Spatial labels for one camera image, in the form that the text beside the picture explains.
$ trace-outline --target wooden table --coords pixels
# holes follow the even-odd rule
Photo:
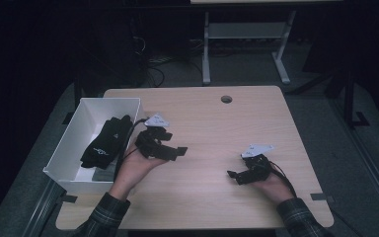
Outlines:
[[[232,98],[225,104],[223,96]],[[165,145],[187,154],[153,170],[132,192],[121,229],[244,229],[282,227],[275,206],[250,186],[238,186],[227,170],[246,170],[240,154],[251,143],[275,147],[265,155],[279,165],[323,226],[333,217],[290,111],[278,87],[197,87],[108,90],[106,98],[141,98],[147,116],[167,119]],[[56,226],[74,229],[102,195],[80,195],[63,204]]]

